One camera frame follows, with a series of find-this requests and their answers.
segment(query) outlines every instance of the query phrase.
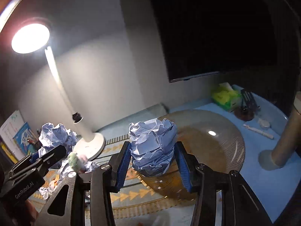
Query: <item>screw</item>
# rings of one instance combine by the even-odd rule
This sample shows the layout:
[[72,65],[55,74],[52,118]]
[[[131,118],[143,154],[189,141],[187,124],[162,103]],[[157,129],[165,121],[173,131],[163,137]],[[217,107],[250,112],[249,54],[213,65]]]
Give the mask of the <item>screw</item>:
[[75,171],[72,171],[72,172],[68,173],[68,177],[70,177],[70,178],[73,178],[75,176],[76,176],[76,172]]
[[231,175],[232,175],[232,176],[238,176],[238,174],[239,174],[239,172],[236,171],[236,170],[232,170],[232,171],[231,171]]
[[200,169],[200,170],[204,170],[204,168],[205,168],[205,164],[203,164],[203,163],[201,163],[201,164],[198,164],[198,169]]
[[102,170],[108,170],[110,168],[109,164],[102,164],[100,167]]

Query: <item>lamp head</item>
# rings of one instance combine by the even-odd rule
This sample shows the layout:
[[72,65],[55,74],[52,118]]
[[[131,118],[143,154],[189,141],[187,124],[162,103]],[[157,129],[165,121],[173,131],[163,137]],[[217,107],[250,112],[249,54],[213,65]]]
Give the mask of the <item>lamp head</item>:
[[31,53],[46,45],[49,37],[50,32],[46,25],[39,20],[31,19],[23,23],[16,32],[11,47],[17,53]]

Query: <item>poster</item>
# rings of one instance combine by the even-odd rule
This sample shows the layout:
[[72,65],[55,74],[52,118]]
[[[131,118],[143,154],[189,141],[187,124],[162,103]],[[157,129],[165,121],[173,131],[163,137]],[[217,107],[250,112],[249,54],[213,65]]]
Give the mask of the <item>poster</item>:
[[25,154],[14,142],[14,136],[23,126],[23,124],[24,120],[21,116],[20,111],[15,111],[0,127],[0,136],[2,137],[9,150],[18,160],[21,160],[25,156]]
[[19,146],[19,148],[22,150],[22,152],[25,155],[31,155],[36,153],[34,146],[27,141],[29,138],[31,140],[36,139],[28,123],[25,122],[24,125],[19,129],[19,131],[14,136],[15,143]]

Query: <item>blue gripper pad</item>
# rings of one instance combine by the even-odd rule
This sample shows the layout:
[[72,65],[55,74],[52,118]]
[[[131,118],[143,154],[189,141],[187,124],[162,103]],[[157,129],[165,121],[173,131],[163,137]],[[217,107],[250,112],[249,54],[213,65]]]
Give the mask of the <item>blue gripper pad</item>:
[[186,152],[186,150],[183,147],[183,144],[178,144],[179,142],[175,143],[175,159],[177,161],[177,165],[179,168],[179,172],[181,175],[181,180],[183,183],[183,186],[187,189],[188,192],[192,192],[192,184],[190,181],[190,172],[186,163],[186,160],[184,158],[183,152]]
[[31,159],[30,159],[31,164],[35,163],[38,158],[39,158],[39,152],[36,152],[33,155],[31,155]]
[[128,142],[126,150],[125,150],[125,152],[122,156],[120,165],[119,165],[118,170],[117,170],[116,187],[117,187],[118,191],[120,191],[120,189],[124,185],[125,176],[126,176],[126,173],[128,171],[128,166],[130,164],[130,160],[131,160],[130,148],[131,148],[131,143]]

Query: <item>crumpled white paper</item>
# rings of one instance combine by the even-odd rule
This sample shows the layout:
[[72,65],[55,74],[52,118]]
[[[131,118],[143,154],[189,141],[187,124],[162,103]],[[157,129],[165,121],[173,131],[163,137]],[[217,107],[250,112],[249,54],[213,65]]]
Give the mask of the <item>crumpled white paper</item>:
[[57,188],[58,186],[55,185],[55,181],[52,180],[49,183],[49,187],[40,187],[39,192],[41,193],[42,197],[44,200],[47,200],[53,193],[53,191]]
[[144,176],[160,176],[169,168],[177,139],[177,126],[151,119],[129,127],[133,169]]
[[58,145],[63,145],[68,155],[72,151],[72,146],[76,145],[76,132],[66,129],[61,123],[56,127],[52,123],[46,123],[42,126],[39,140],[42,144],[39,149],[39,157]]
[[[99,167],[98,164],[96,164],[94,161],[88,161],[86,164],[84,164],[84,167],[86,169],[85,173],[94,171],[97,167]],[[65,176],[69,172],[73,171],[73,169],[70,167],[68,163],[68,159],[62,161],[62,166],[58,170],[58,175],[60,175],[60,179],[58,180],[58,183],[63,181]]]

